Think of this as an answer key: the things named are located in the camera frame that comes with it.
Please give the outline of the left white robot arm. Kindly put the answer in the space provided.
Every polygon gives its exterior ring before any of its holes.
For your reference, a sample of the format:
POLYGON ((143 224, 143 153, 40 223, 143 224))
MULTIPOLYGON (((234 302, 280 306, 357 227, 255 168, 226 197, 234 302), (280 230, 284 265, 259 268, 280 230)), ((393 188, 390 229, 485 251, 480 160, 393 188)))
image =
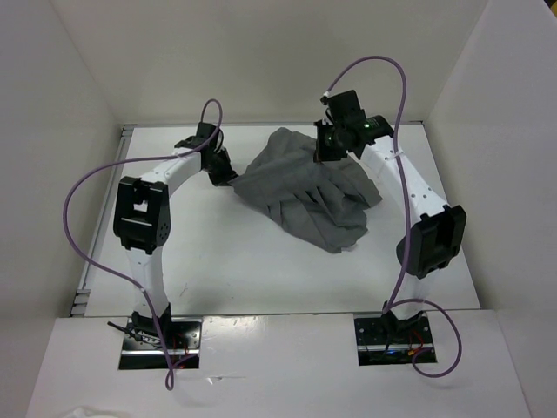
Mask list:
POLYGON ((171 303, 164 290, 163 246, 170 238, 172 194, 189 178, 207 172, 214 186, 229 185, 238 175, 225 149, 224 133, 197 133, 175 144, 172 158, 139 177, 121 178, 113 231, 125 249, 131 278, 140 288, 131 316, 132 330, 151 346, 167 346, 173 337, 171 303))

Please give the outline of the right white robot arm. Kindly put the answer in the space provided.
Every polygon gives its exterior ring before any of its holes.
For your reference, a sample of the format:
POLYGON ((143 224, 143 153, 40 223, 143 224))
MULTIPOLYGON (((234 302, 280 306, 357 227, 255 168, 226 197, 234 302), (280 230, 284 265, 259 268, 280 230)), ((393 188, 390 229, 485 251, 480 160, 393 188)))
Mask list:
POLYGON ((466 212, 450 206, 427 184, 399 145, 398 125, 381 116, 325 118, 314 125, 319 162, 354 154, 404 213, 405 232, 396 247, 400 273, 381 315, 385 338, 403 341, 422 315, 440 271, 460 252, 466 212))

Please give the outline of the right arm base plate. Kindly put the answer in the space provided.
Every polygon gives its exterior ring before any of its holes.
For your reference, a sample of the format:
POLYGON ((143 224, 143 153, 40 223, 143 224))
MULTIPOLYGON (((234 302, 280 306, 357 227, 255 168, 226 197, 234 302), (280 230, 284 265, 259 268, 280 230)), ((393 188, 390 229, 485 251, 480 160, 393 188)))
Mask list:
POLYGON ((353 317, 358 362, 361 367, 436 363, 433 336, 428 318, 423 315, 415 325, 390 336, 379 313, 353 317))

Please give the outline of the grey pleated skirt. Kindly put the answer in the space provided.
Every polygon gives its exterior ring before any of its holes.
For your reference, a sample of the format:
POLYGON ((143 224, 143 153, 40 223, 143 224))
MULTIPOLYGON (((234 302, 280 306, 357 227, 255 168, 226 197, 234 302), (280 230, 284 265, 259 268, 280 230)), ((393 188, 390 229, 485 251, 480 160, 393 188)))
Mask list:
POLYGON ((316 144, 299 131, 278 128, 232 187, 286 233, 342 253, 368 232, 366 210, 382 197, 353 158, 316 162, 316 144))

